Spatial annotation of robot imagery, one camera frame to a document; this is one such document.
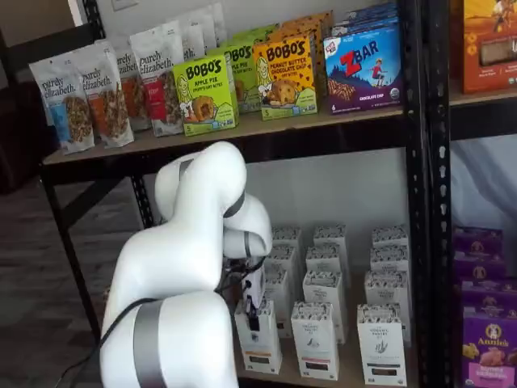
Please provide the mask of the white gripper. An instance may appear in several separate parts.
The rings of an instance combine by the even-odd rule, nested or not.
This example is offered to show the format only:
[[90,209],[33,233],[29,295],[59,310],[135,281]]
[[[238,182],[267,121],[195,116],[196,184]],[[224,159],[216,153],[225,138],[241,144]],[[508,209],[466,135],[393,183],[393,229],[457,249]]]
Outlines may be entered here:
[[254,303],[261,303],[265,288],[263,267],[247,274],[242,280],[243,300],[246,302],[246,316],[251,331],[259,331],[259,317]]

